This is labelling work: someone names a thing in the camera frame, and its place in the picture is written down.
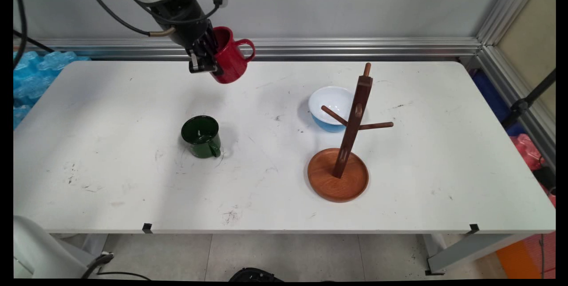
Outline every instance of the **round wooden tray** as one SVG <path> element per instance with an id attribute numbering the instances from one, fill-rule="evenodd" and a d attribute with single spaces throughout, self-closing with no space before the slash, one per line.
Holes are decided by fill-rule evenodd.
<path id="1" fill-rule="evenodd" d="M 341 178 L 332 175 L 339 148 L 323 150 L 310 160 L 308 179 L 312 188 L 324 199 L 343 203 L 361 195 L 369 183 L 369 172 L 365 163 L 354 153 L 349 155 Z"/>

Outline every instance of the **mug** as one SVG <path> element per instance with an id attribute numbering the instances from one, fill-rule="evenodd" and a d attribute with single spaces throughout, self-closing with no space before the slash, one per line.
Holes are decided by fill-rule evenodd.
<path id="1" fill-rule="evenodd" d="M 211 73 L 211 75 L 221 84 L 234 82 L 245 73 L 247 63 L 254 59 L 254 55 L 256 55 L 254 44 L 248 39 L 235 41 L 233 39 L 233 31 L 231 31 L 229 27 L 215 27 L 213 33 L 215 34 L 218 45 L 215 59 L 224 73 L 222 75 Z M 252 47 L 252 55 L 246 59 L 239 49 L 239 45 L 243 44 Z"/>
<path id="2" fill-rule="evenodd" d="M 181 137 L 189 144 L 189 151 L 201 159 L 221 155 L 219 124 L 211 116 L 196 116 L 185 122 Z"/>

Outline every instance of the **floor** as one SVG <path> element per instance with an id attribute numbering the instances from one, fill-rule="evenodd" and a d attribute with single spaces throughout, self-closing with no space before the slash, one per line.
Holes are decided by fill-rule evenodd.
<path id="1" fill-rule="evenodd" d="M 450 245 L 461 236 L 445 238 Z M 83 240 L 84 235 L 65 239 L 79 247 Z M 111 234 L 105 250 L 115 258 L 101 271 L 133 272 L 152 280 L 225 282 L 244 267 L 266 270 L 285 282 L 507 278 L 495 254 L 444 276 L 425 276 L 420 235 Z M 16 264 L 14 276 L 26 277 L 26 272 L 16 274 Z"/>

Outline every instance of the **black pole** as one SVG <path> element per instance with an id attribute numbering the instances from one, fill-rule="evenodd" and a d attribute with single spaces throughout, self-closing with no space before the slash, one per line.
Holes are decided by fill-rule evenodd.
<path id="1" fill-rule="evenodd" d="M 527 103 L 529 104 L 529 107 L 534 103 L 534 101 L 542 95 L 542 93 L 544 93 L 549 87 L 550 85 L 552 85 L 552 83 L 556 82 L 556 68 L 554 68 L 552 70 L 552 72 L 550 72 L 550 74 L 548 74 L 548 76 L 542 80 L 542 82 L 540 82 L 540 84 L 538 84 L 534 90 L 532 90 L 531 94 L 529 94 L 525 100 L 527 101 Z"/>
<path id="2" fill-rule="evenodd" d="M 519 117 L 522 116 L 522 114 L 526 110 L 528 110 L 530 106 L 532 106 L 534 101 L 539 96 L 541 96 L 542 93 L 544 93 L 554 82 L 556 82 L 556 68 L 554 68 L 552 72 L 550 72 L 550 74 L 548 74 L 548 76 L 544 80 L 542 80 L 542 82 L 540 82 L 530 94 L 528 94 L 527 97 L 517 100 L 511 106 L 511 113 L 509 113 L 509 115 L 505 117 L 503 122 L 501 122 L 501 126 L 503 126 L 503 128 L 505 128 L 506 130 L 507 128 L 513 126 L 513 124 L 517 122 Z"/>

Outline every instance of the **wooden mug holder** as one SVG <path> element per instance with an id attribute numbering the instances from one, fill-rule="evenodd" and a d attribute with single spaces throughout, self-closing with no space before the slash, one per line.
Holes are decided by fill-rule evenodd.
<path id="1" fill-rule="evenodd" d="M 341 147 L 318 152 L 308 164 L 310 185 L 318 195 L 329 201 L 337 203 L 351 201 L 367 188 L 369 182 L 367 166 L 357 155 L 351 153 L 357 132 L 394 126 L 393 122 L 361 125 L 373 86 L 373 78 L 369 77 L 369 71 L 371 63 L 365 65 L 363 75 L 359 76 L 349 120 L 346 121 L 326 106 L 321 106 L 321 110 L 346 126 Z"/>

